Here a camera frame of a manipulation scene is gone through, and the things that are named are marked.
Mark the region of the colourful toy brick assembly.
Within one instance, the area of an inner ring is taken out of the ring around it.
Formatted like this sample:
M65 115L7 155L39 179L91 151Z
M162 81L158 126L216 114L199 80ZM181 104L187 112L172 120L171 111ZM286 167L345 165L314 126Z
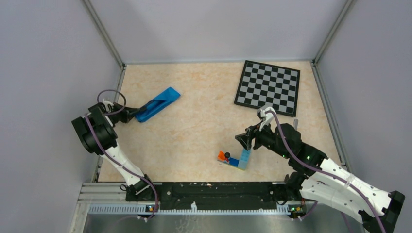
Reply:
M240 158L237 159L232 157L231 153L229 152L220 151L217 156L217 160L221 163L236 167L238 169L246 170L250 154L251 150L243 149L240 154Z

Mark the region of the silver metal knife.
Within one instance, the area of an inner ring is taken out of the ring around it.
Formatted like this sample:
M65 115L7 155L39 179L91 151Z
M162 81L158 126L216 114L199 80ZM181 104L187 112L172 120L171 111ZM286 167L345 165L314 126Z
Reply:
M294 121L293 121L293 126L294 126L294 128L295 129L297 129L297 127L298 127L298 119L294 119Z

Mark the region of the blue cloth napkin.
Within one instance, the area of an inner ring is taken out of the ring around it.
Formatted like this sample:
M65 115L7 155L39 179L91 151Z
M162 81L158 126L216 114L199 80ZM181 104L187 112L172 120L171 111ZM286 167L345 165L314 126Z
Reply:
M143 105L139 112L135 115L135 118L140 123L146 122L163 109L177 101L180 97L181 94L179 92L172 87L168 87L155 98Z

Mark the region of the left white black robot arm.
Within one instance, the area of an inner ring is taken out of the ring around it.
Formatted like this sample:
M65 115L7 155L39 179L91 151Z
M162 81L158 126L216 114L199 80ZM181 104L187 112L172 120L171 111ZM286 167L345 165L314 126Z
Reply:
M139 111L139 108L104 100L88 108L88 113L75 118L71 124L83 147L107 160L121 174L127 194L148 201L156 195L156 188L147 174L122 151L114 129L116 123L130 122Z

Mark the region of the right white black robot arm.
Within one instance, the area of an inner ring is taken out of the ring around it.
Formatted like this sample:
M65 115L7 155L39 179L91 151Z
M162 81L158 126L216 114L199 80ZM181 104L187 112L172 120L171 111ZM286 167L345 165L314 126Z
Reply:
M235 139L246 150L265 147L288 160L294 170L285 181L289 199L327 205L352 217L370 233L394 232L404 194L373 187L304 143L294 126L279 122L272 107L260 108L257 116L260 123L249 126Z

